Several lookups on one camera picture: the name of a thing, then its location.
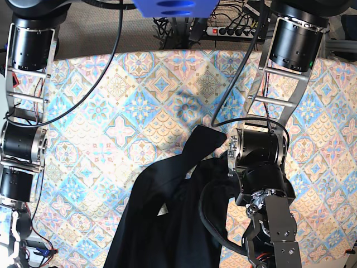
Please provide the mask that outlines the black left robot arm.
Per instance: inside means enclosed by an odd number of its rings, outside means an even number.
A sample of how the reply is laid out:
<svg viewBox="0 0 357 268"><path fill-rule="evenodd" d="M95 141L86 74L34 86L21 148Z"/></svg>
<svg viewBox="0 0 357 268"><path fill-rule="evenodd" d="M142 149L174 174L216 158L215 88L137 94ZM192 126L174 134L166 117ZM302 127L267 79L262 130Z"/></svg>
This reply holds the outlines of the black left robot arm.
<svg viewBox="0 0 357 268"><path fill-rule="evenodd" d="M229 135L228 178L209 183L199 200L199 215L224 247L246 256L252 267L301 267L290 212L295 192L284 173L290 136L286 124L310 81L329 18L351 1L272 1L260 4L253 40L265 32L253 84L238 127ZM225 191L242 206L250 224L237 245L224 237L209 216L209 198Z"/></svg>

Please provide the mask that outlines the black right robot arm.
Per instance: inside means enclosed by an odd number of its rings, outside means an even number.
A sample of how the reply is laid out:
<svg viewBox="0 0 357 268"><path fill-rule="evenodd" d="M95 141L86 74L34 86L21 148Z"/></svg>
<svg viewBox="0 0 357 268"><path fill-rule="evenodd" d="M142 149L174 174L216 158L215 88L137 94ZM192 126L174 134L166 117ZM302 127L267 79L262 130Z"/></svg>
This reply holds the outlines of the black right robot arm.
<svg viewBox="0 0 357 268"><path fill-rule="evenodd" d="M44 113L20 108L28 101L44 107L44 92L17 93L18 74L47 82L52 78L60 25L70 1L8 1L13 16L9 27L1 90L1 266L27 267L26 241L32 218L26 207L33 179L44 172L47 145Z"/></svg>

